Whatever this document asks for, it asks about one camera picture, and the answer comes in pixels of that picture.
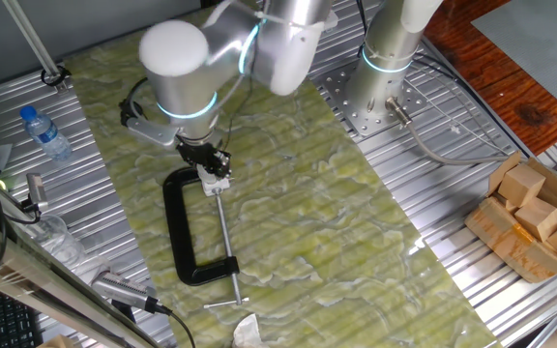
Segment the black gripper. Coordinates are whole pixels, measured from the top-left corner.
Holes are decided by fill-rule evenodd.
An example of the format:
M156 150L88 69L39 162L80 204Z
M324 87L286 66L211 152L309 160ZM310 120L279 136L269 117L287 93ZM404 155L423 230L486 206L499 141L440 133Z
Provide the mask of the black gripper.
M209 143L196 146L181 142L176 149L182 159L194 169L199 166L210 166L210 172L218 178L226 178L231 175L231 155L217 150Z

